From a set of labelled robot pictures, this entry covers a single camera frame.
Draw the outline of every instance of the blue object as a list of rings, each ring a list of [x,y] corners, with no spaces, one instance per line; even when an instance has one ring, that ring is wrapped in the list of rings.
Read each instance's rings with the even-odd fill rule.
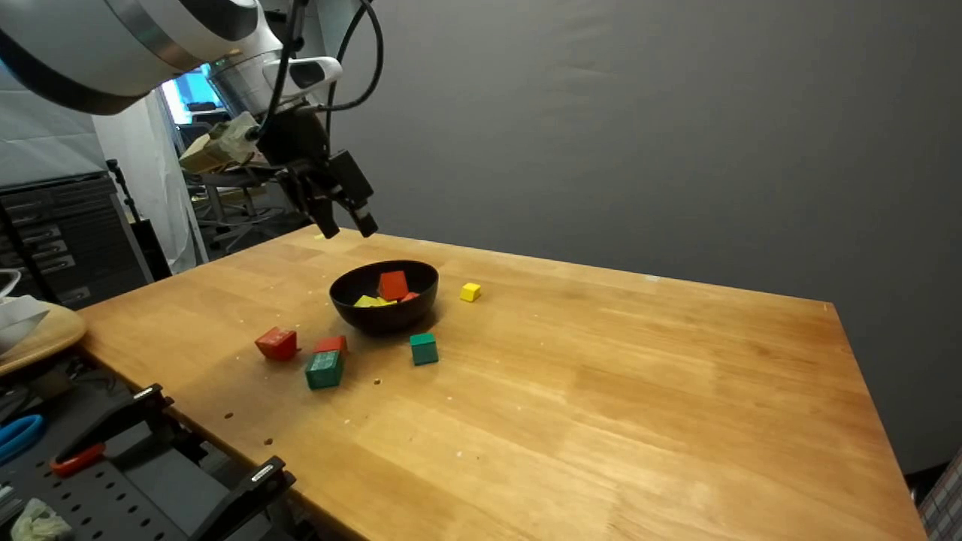
[[[35,445],[41,432],[41,413],[24,413],[0,427],[0,464],[16,460],[29,445]]]
[[[180,102],[183,108],[190,108],[192,102],[212,102],[221,108],[221,97],[212,85],[212,67],[200,67],[192,72],[183,72],[180,79],[175,79],[178,85],[178,94],[180,94]]]
[[[434,340],[434,333],[411,333],[408,346],[411,346],[415,367],[438,360],[438,342]]]

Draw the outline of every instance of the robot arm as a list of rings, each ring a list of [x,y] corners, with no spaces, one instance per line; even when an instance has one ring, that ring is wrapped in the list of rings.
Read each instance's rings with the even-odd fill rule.
[[[260,0],[0,4],[0,57],[8,72],[33,94],[89,114],[125,110],[163,82],[213,64],[213,82],[236,114],[263,117],[279,79],[279,50]],[[323,119],[294,110],[338,75],[341,64],[332,57],[291,61],[279,108],[246,136],[308,192],[303,207],[329,236],[338,233],[332,202],[371,233],[372,189],[361,168],[348,156],[332,160]]]

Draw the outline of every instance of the green block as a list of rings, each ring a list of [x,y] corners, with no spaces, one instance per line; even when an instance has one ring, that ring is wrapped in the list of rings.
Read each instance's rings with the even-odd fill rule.
[[[438,360],[438,342],[434,340],[434,333],[411,333],[408,346],[411,346],[415,367]]]
[[[341,364],[341,355],[338,350],[319,350],[310,358],[308,369],[308,383],[313,391],[319,388],[338,388],[341,383],[341,374],[343,374],[343,364]]]

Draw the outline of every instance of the black bowl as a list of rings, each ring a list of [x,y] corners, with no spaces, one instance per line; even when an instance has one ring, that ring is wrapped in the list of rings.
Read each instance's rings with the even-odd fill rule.
[[[407,302],[392,306],[354,306],[361,294],[380,294],[380,278],[389,269],[403,269],[408,278],[408,289],[417,294]],[[399,333],[417,328],[417,322],[428,318],[434,301],[438,294],[438,269],[424,260],[375,260],[354,268],[333,278],[332,301],[338,313],[354,323],[361,333]]]

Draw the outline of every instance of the yellow block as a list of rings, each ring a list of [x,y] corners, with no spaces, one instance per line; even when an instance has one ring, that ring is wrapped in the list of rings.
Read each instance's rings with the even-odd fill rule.
[[[480,297],[480,283],[459,285],[459,301],[474,302]]]
[[[354,306],[393,306],[389,297],[361,294]]]

